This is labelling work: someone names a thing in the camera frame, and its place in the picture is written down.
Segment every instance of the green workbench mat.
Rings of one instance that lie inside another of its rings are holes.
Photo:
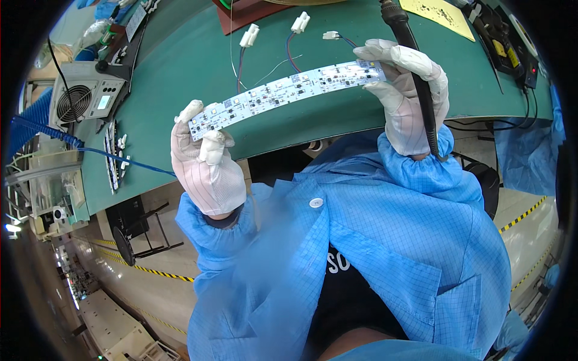
[[[381,19],[379,3],[374,0],[348,0],[284,10],[255,22],[260,26],[260,33],[254,46],[245,51],[243,59],[242,81],[249,89],[286,59],[285,41],[293,21],[302,11],[307,11],[311,20],[304,33],[295,35],[290,47],[292,56],[303,54],[295,60],[301,70],[355,60],[345,41],[322,40],[326,31],[339,31],[358,45],[370,38],[395,39]],[[163,17],[160,11],[153,16],[158,17],[157,29],[171,29],[171,16]],[[477,42],[474,43],[433,21],[413,14],[409,16],[420,50],[447,73],[448,117],[524,116],[526,105],[522,92],[511,77],[500,74],[505,94],[500,93],[476,34]],[[147,34],[153,18],[143,44],[153,36]],[[244,31],[235,32],[232,39],[224,36],[216,7],[211,6],[166,38],[154,34],[164,41],[140,61],[134,73],[132,94],[116,114],[119,134],[128,134],[125,154],[136,161],[171,170],[169,138],[174,117],[192,99],[200,99],[208,105],[236,94],[229,45],[232,41],[232,57],[237,66],[238,44]],[[257,85],[293,73],[285,62]],[[538,116],[552,119],[548,83],[542,76],[538,77],[536,97]],[[382,127],[384,122],[380,102],[358,87],[285,105],[226,130],[236,141],[231,155],[234,159],[242,159],[309,140]],[[87,146],[102,149],[103,133],[94,135],[94,125],[89,121],[80,124],[77,134]],[[82,172],[90,214],[174,180],[166,174],[130,166],[119,191],[112,195],[103,156],[86,154]]]

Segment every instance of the white anti-static glove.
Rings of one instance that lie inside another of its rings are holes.
[[[383,72],[391,82],[376,81],[366,84],[364,89],[378,97],[385,108],[386,136],[393,148],[401,155],[429,152],[416,85],[410,72],[429,83],[436,131],[439,131],[450,108],[447,76],[443,69],[424,53],[389,40],[367,40],[365,46],[355,48],[353,53],[365,60],[381,62]]]
[[[136,2],[136,0],[120,0],[118,2],[118,5],[122,8],[126,8],[127,6],[131,6],[132,4],[134,4]]]
[[[188,121],[203,110],[201,101],[191,101],[175,117],[171,132],[171,161],[179,182],[191,200],[206,215],[233,211],[247,199],[241,167],[227,148],[235,145],[231,135],[209,131],[194,142]]]

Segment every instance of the white pcb strip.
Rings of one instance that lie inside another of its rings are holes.
[[[235,95],[223,103],[207,107],[188,122],[193,140],[203,138],[211,130],[247,119],[264,111],[311,96],[385,81],[379,62],[366,60],[325,66],[261,85]]]

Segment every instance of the black t-shirt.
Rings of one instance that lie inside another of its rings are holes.
[[[361,273],[329,245],[327,268],[303,360],[316,360],[341,335],[367,327],[400,340],[407,336]]]

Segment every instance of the extractor fan grille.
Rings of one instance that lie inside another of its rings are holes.
[[[81,116],[90,106],[90,100],[92,99],[90,89],[84,85],[75,85],[69,90],[75,111],[71,109],[71,102],[68,99],[66,91],[62,93],[56,104],[56,116],[64,123],[74,122],[75,114],[80,120],[83,119],[84,117]]]

